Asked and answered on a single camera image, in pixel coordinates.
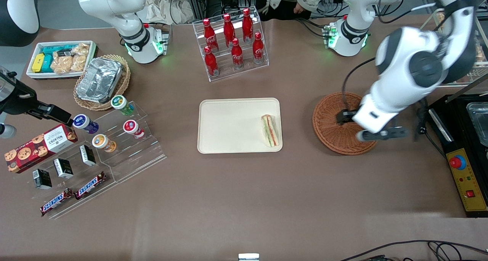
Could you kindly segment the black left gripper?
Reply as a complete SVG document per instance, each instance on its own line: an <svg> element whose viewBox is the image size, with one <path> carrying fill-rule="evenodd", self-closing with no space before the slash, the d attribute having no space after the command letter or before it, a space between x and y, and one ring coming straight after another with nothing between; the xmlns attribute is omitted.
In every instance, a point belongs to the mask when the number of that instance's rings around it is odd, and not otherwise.
<svg viewBox="0 0 488 261"><path fill-rule="evenodd" d="M353 117L357 114L358 110L349 110L345 109L345 111L340 111L336 115L337 124L344 124L346 122L353 122Z"/></svg>

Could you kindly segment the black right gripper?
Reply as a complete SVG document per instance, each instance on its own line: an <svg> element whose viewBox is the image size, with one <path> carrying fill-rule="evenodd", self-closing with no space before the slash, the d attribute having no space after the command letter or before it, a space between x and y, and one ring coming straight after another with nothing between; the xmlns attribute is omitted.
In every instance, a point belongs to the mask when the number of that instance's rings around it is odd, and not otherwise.
<svg viewBox="0 0 488 261"><path fill-rule="evenodd" d="M2 77L1 112L9 115L34 116L34 110L42 119L54 120L68 127L73 124L71 113L53 104L38 102L35 90L16 78Z"/></svg>

